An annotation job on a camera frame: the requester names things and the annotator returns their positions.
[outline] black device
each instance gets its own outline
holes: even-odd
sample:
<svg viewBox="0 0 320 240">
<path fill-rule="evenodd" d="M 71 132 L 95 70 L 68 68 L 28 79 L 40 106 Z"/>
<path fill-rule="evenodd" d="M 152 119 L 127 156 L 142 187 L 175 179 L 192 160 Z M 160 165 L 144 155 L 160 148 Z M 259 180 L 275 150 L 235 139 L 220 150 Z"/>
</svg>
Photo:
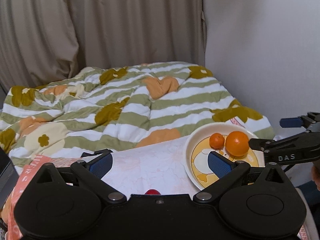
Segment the black device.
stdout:
<svg viewBox="0 0 320 240">
<path fill-rule="evenodd" d="M 2 208 L 19 178 L 10 158 L 0 147 L 0 208 Z M 7 230 L 7 225 L 0 219 L 0 228 Z"/>
<path fill-rule="evenodd" d="M 265 163 L 292 165 L 314 162 L 317 166 L 320 159 L 320 113 L 309 112 L 295 118 L 283 118 L 280 120 L 280 126 L 304 127 L 306 131 L 279 141 L 251 139 L 250 148 L 263 151 Z"/>
<path fill-rule="evenodd" d="M 281 119 L 280 125 L 307 130 L 280 141 L 251 139 L 250 147 L 264 152 L 265 168 L 233 163 L 212 151 L 220 179 L 193 200 L 189 195 L 127 200 L 100 180 L 111 168 L 105 165 L 112 160 L 109 150 L 69 168 L 46 163 L 14 210 L 22 239 L 103 239 L 106 234 L 115 239 L 298 239 L 306 208 L 278 164 L 320 159 L 320 113 Z"/>
</svg>

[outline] mandarin orange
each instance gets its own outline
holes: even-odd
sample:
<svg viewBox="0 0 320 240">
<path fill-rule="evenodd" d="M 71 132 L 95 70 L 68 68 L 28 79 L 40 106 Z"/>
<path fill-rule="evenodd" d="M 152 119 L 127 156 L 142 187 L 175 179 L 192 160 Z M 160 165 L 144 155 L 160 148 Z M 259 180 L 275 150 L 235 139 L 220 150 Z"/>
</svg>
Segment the mandarin orange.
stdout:
<svg viewBox="0 0 320 240">
<path fill-rule="evenodd" d="M 247 154 L 249 150 L 249 138 L 240 131 L 229 133 L 226 138 L 226 150 L 233 156 L 241 157 Z"/>
<path fill-rule="evenodd" d="M 209 138 L 209 145 L 213 149 L 222 149 L 224 146 L 224 137 L 220 133 L 214 133 Z"/>
</svg>

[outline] bed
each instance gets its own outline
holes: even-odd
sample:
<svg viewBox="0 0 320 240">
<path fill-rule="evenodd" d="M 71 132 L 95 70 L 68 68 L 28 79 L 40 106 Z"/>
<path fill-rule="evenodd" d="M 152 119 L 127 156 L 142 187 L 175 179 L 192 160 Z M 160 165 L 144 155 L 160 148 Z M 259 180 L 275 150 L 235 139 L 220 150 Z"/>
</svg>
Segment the bed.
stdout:
<svg viewBox="0 0 320 240">
<path fill-rule="evenodd" d="M 123 151 L 187 136 L 210 122 L 274 136 L 265 116 L 242 106 L 203 66 L 86 67 L 42 87 L 12 87 L 0 115 L 0 145 L 19 170 L 36 155 Z"/>
</svg>

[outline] white wall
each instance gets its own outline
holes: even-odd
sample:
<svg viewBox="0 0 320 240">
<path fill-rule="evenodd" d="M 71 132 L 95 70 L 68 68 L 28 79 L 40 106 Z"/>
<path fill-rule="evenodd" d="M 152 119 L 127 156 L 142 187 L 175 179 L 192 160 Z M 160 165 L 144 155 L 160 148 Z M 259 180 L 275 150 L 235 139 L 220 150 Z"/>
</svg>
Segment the white wall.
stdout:
<svg viewBox="0 0 320 240">
<path fill-rule="evenodd" d="M 244 105 L 279 119 L 320 112 L 320 0 L 204 0 L 205 62 Z"/>
</svg>

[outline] beige curtain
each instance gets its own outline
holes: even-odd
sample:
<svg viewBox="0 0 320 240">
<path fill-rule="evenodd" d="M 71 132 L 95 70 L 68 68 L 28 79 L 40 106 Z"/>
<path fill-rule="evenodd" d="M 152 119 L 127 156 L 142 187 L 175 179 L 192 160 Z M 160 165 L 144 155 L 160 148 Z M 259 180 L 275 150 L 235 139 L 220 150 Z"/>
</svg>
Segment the beige curtain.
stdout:
<svg viewBox="0 0 320 240">
<path fill-rule="evenodd" d="M 35 87 L 78 73 L 66 0 L 0 0 L 0 82 Z"/>
<path fill-rule="evenodd" d="M 202 65 L 204 23 L 202 0 L 0 0 L 0 82 L 41 85 L 85 66 Z"/>
</svg>

